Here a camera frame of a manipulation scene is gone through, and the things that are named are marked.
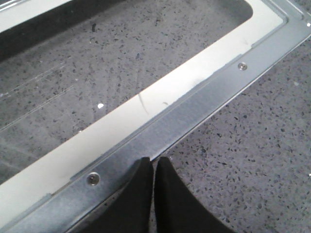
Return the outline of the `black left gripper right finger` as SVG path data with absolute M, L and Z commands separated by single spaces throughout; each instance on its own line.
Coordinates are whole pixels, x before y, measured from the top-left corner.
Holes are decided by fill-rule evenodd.
M 233 232 L 195 198 L 167 157 L 157 163 L 154 204 L 159 233 Z

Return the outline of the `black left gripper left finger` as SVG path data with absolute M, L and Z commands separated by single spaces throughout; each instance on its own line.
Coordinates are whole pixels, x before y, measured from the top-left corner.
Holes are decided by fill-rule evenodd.
M 153 193 L 154 168 L 149 157 L 138 162 L 132 179 L 119 197 L 82 233 L 147 233 Z

